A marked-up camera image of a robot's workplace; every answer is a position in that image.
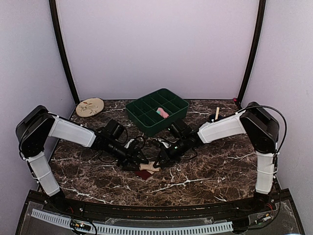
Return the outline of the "beige striped sock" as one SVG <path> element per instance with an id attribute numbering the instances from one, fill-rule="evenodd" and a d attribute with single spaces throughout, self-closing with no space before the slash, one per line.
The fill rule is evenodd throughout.
<path id="1" fill-rule="evenodd" d="M 160 171 L 160 167 L 154 167 L 155 162 L 149 162 L 148 164 L 140 164 L 139 170 L 135 171 L 134 173 L 143 180 L 147 180 L 150 178 L 154 173 Z"/>

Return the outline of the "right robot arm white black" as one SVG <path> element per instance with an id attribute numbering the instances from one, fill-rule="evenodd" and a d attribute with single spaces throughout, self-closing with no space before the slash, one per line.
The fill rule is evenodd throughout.
<path id="1" fill-rule="evenodd" d="M 177 141 L 161 141 L 154 167 L 164 167 L 178 161 L 187 151 L 203 144 L 246 134 L 257 155 L 257 181 L 249 207 L 253 212 L 261 212 L 270 201 L 270 192 L 278 171 L 278 155 L 283 145 L 283 141 L 279 140 L 280 124 L 267 112 L 268 109 L 269 106 L 251 102 L 246 108 L 206 122 L 196 130 L 178 118 L 168 127 Z"/>

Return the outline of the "green compartment tray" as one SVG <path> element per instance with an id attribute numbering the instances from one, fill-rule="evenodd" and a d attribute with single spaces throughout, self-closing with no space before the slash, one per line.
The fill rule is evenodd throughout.
<path id="1" fill-rule="evenodd" d="M 185 118 L 189 103 L 167 88 L 147 94 L 126 105 L 129 120 L 146 136 L 152 137 L 168 128 L 178 118 Z"/>

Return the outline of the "pink patterned sock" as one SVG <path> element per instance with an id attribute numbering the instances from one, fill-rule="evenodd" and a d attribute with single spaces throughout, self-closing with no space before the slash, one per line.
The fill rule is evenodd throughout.
<path id="1" fill-rule="evenodd" d="M 164 111 L 164 109 L 161 107 L 159 107 L 156 112 L 163 118 L 169 117 L 169 114 L 166 111 Z"/>

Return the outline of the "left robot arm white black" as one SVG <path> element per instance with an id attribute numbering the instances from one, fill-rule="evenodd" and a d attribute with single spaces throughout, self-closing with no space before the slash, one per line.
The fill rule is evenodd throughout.
<path id="1" fill-rule="evenodd" d="M 121 143 L 118 139 L 126 128 L 114 119 L 104 127 L 91 129 L 51 113 L 43 105 L 35 107 L 15 128 L 20 158 L 27 162 L 33 178 L 50 197 L 50 206 L 58 213 L 66 213 L 69 203 L 62 193 L 45 155 L 46 142 L 67 141 L 95 151 L 112 155 L 124 170 L 138 171 L 148 164 L 137 138 Z"/>

